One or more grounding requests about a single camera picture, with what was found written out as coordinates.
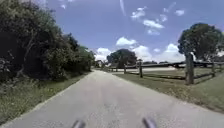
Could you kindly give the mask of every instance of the grass verge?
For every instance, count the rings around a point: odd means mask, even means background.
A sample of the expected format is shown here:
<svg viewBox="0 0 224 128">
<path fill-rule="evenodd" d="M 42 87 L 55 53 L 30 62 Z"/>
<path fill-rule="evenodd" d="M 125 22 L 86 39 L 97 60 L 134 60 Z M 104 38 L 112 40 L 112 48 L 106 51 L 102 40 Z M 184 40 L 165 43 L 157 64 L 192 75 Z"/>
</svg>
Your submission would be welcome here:
<svg viewBox="0 0 224 128">
<path fill-rule="evenodd" d="M 37 104 L 76 83 L 86 74 L 62 82 L 24 80 L 5 94 L 0 94 L 0 125 L 29 111 Z"/>
<path fill-rule="evenodd" d="M 172 82 L 172 80 L 167 82 L 163 79 L 140 78 L 138 75 L 132 74 L 116 74 L 116 76 L 210 110 L 224 113 L 224 73 L 193 86 L 186 86 L 176 81 Z"/>
</svg>

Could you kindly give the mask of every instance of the green tree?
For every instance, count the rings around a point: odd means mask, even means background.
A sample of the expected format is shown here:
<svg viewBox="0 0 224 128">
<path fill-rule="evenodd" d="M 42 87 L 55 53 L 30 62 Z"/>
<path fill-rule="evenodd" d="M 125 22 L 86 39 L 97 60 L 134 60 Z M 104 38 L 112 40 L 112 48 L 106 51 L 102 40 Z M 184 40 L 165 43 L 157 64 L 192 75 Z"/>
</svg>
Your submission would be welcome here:
<svg viewBox="0 0 224 128">
<path fill-rule="evenodd" d="M 183 31 L 178 43 L 181 54 L 193 52 L 197 59 L 206 61 L 223 49 L 223 34 L 214 26 L 197 23 Z"/>
<path fill-rule="evenodd" d="M 31 2 L 0 4 L 0 75 L 57 80 L 90 71 L 94 53 L 63 34 L 52 13 Z"/>
<path fill-rule="evenodd" d="M 127 64 L 136 64 L 137 57 L 128 49 L 120 49 L 107 56 L 108 63 L 116 63 L 118 68 L 124 68 Z"/>
</svg>

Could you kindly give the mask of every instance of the paved path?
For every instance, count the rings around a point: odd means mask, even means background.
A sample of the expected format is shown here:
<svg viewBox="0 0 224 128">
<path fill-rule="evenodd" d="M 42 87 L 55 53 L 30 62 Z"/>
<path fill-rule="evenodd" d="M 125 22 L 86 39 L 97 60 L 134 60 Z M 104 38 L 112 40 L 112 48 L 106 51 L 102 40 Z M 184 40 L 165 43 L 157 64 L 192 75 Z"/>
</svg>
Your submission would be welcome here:
<svg viewBox="0 0 224 128">
<path fill-rule="evenodd" d="M 150 116 L 159 128 L 223 128 L 224 115 L 95 71 L 33 111 L 2 128 L 144 128 Z"/>
</svg>

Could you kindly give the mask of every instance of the wooden fence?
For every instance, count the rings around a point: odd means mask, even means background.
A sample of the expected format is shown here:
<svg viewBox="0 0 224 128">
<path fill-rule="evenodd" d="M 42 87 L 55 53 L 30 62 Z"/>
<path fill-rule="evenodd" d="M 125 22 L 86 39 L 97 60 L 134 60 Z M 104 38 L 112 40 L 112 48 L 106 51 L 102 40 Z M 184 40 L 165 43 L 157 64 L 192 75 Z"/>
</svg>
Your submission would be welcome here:
<svg viewBox="0 0 224 128">
<path fill-rule="evenodd" d="M 147 77 L 156 77 L 156 78 L 163 78 L 163 79 L 176 79 L 176 80 L 185 80 L 186 85 L 194 84 L 195 79 L 199 79 L 206 76 L 212 76 L 215 77 L 217 72 L 222 72 L 224 70 L 223 68 L 224 62 L 194 62 L 193 56 L 189 55 L 186 57 L 186 61 L 183 62 L 177 62 L 177 63 L 164 63 L 164 64 L 149 64 L 149 65 L 142 65 L 142 62 L 139 61 L 137 65 L 133 66 L 124 66 L 124 74 L 135 74 L 139 75 L 140 78 L 143 78 L 143 76 Z M 174 76 L 174 75 L 165 75 L 165 74 L 147 74 L 143 72 L 144 68 L 161 68 L 161 67 L 174 67 L 176 69 L 185 69 L 184 76 Z M 210 68 L 209 73 L 204 74 L 195 74 L 194 69 L 197 68 Z M 137 72 L 128 72 L 127 69 L 138 69 Z M 116 71 L 118 72 L 118 69 L 116 67 L 111 67 L 110 71 Z"/>
</svg>

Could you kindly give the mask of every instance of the distant tree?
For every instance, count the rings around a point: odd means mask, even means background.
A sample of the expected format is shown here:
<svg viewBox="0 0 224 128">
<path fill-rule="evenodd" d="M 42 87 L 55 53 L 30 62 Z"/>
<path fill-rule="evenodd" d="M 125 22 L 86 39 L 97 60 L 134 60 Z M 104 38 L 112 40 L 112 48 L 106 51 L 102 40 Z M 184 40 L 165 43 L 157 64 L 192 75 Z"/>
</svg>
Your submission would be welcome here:
<svg viewBox="0 0 224 128">
<path fill-rule="evenodd" d="M 124 64 L 136 64 L 135 53 L 128 49 L 120 49 L 107 56 L 108 63 L 117 63 L 118 68 L 124 68 Z"/>
<path fill-rule="evenodd" d="M 222 32 L 204 23 L 192 25 L 184 30 L 178 40 L 181 54 L 193 52 L 198 60 L 210 60 L 217 52 L 223 49 Z"/>
<path fill-rule="evenodd" d="M 157 64 L 157 62 L 155 62 L 155 61 L 146 61 L 146 62 L 143 62 L 143 64 Z"/>
<path fill-rule="evenodd" d="M 168 61 L 162 61 L 162 62 L 159 62 L 159 64 L 167 64 L 169 63 Z"/>
</svg>

